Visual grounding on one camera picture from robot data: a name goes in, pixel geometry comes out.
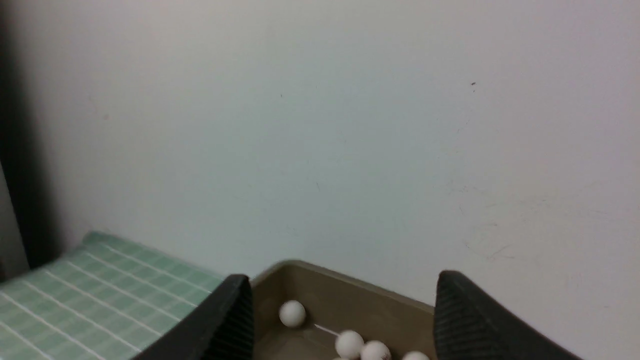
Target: plastic container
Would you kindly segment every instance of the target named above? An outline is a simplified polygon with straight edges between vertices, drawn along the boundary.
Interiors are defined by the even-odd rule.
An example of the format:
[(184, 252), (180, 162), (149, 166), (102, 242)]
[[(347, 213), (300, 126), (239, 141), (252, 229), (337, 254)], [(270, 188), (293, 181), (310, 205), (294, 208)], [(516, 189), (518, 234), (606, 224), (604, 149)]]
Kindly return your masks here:
[[(335, 333), (354, 330), (380, 340), (401, 360), (409, 351), (436, 359), (433, 307), (303, 261), (277, 263), (252, 281), (256, 360), (332, 360)], [(280, 322), (287, 300), (300, 301), (307, 319), (298, 329)]]

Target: tan plastic bin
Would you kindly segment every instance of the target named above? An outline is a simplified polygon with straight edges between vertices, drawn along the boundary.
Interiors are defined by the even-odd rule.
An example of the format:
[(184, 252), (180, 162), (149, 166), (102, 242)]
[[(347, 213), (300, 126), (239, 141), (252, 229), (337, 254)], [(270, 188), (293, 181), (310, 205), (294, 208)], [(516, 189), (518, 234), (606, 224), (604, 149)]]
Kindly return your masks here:
[[(252, 281), (256, 360), (332, 360), (335, 335), (355, 330), (365, 341), (380, 340), (401, 360), (421, 351), (436, 359), (433, 307), (303, 261), (277, 263)], [(278, 318), (280, 306), (300, 301), (307, 319), (288, 329)]]

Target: green cutting mat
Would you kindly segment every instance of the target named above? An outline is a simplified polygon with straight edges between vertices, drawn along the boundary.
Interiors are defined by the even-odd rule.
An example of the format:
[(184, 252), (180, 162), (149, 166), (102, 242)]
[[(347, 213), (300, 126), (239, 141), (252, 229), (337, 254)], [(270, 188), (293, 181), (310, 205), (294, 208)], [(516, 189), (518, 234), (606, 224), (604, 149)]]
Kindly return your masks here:
[(69, 255), (0, 286), (0, 360), (130, 359), (220, 282), (159, 251), (90, 233)]

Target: white ball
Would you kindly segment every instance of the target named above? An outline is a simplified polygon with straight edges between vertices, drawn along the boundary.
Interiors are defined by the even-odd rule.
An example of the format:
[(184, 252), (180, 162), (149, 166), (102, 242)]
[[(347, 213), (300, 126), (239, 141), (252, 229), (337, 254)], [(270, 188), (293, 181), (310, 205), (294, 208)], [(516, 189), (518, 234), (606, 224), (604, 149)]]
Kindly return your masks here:
[(427, 355), (424, 355), (422, 352), (411, 351), (406, 353), (402, 360), (429, 360), (429, 357)]
[(286, 327), (299, 327), (305, 322), (305, 307), (295, 300), (287, 301), (280, 306), (280, 321)]
[(356, 359), (363, 346), (362, 336), (353, 330), (341, 332), (335, 340), (335, 351), (344, 359)]
[(360, 351), (361, 360), (391, 360), (389, 348), (380, 341), (373, 340), (364, 345)]

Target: white wall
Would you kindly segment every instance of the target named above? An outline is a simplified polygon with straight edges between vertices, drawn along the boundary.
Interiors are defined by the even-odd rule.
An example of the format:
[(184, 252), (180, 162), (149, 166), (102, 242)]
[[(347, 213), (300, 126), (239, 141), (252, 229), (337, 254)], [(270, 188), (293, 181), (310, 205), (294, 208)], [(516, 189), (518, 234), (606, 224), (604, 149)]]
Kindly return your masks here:
[(456, 268), (581, 356), (640, 352), (637, 1), (9, 4), (67, 247), (430, 303)]

